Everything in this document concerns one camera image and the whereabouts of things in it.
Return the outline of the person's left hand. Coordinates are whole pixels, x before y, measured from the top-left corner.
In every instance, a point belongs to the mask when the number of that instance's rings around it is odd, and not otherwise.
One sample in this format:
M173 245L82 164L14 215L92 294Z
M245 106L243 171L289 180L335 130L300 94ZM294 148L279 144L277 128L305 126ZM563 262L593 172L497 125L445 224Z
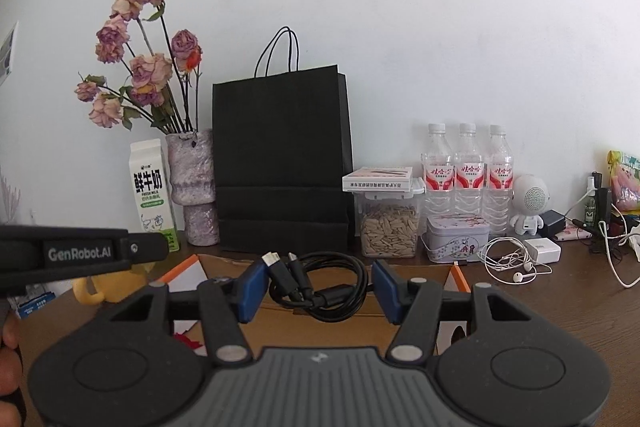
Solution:
M20 387L23 364L17 353L20 344L20 321L10 312L1 329L0 390L1 395L10 395Z

